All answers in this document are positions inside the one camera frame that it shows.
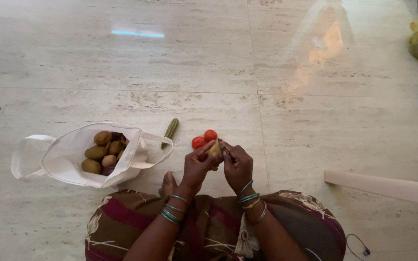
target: red tomato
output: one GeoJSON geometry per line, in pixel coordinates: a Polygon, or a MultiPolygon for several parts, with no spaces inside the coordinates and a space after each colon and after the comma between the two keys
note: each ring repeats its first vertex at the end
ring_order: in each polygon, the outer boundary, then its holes
{"type": "Polygon", "coordinates": [[[206,140],[204,139],[204,137],[195,137],[192,141],[191,141],[191,146],[193,147],[194,150],[199,149],[200,147],[204,146],[206,144],[206,140]]]}
{"type": "Polygon", "coordinates": [[[204,133],[204,139],[206,139],[207,142],[217,140],[217,132],[215,130],[207,130],[204,133]]]}

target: maroon printed fabric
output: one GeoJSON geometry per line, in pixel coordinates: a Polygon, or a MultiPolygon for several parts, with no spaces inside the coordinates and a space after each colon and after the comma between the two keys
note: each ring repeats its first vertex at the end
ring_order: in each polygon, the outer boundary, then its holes
{"type": "MultiPolygon", "coordinates": [[[[261,199],[310,260],[343,260],[346,247],[343,229],[317,199],[288,190],[261,199]]],[[[87,226],[86,260],[121,261],[167,200],[129,189],[104,197],[87,226]]],[[[249,259],[245,258],[249,256],[245,252],[235,249],[237,243],[253,240],[241,236],[246,233],[242,215],[234,196],[196,196],[183,220],[170,260],[265,260],[255,247],[251,248],[253,256],[249,259]]]]}

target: yellow thread bracelet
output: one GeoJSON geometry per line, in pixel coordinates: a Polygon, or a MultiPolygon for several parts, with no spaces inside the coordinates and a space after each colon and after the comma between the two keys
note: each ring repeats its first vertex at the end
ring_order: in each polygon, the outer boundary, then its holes
{"type": "Polygon", "coordinates": [[[261,200],[261,198],[259,197],[253,204],[247,206],[247,207],[243,207],[243,209],[252,209],[254,207],[254,205],[256,205],[256,203],[259,202],[259,200],[261,200]]]}

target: woman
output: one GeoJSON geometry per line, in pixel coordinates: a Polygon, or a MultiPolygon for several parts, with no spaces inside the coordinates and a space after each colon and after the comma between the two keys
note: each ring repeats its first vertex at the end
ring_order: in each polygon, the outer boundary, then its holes
{"type": "Polygon", "coordinates": [[[282,190],[259,196],[251,186],[253,159],[223,142],[225,178],[236,196],[197,195],[217,155],[215,141],[185,157],[177,186],[164,175],[161,197],[129,189],[106,196],[90,219],[88,261],[343,260],[345,235],[315,198],[282,190]]]}

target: bag handle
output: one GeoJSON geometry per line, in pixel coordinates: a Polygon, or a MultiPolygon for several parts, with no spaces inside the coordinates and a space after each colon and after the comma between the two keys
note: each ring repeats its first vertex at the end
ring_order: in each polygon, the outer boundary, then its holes
{"type": "Polygon", "coordinates": [[[163,137],[163,136],[159,136],[159,135],[155,135],[155,134],[151,134],[151,133],[147,133],[147,132],[141,132],[141,137],[144,139],[148,139],[148,140],[154,140],[154,141],[159,141],[159,142],[163,142],[163,143],[167,143],[171,146],[171,149],[169,150],[169,152],[167,152],[167,154],[162,157],[158,162],[156,163],[147,163],[147,162],[132,162],[130,163],[130,167],[131,168],[136,168],[136,169],[149,169],[150,167],[159,164],[161,162],[163,162],[164,160],[168,159],[171,156],[171,152],[174,149],[174,143],[172,142],[171,139],[163,137]]]}
{"type": "Polygon", "coordinates": [[[29,139],[47,140],[47,141],[50,141],[51,143],[53,143],[56,140],[55,137],[51,137],[47,135],[31,135],[20,140],[17,146],[15,146],[14,152],[12,153],[12,161],[11,161],[11,172],[14,175],[14,177],[16,177],[17,179],[20,179],[22,177],[37,177],[45,173],[44,169],[40,169],[28,175],[22,175],[22,173],[20,173],[20,161],[22,158],[21,154],[22,154],[22,151],[24,150],[25,143],[29,139]]]}

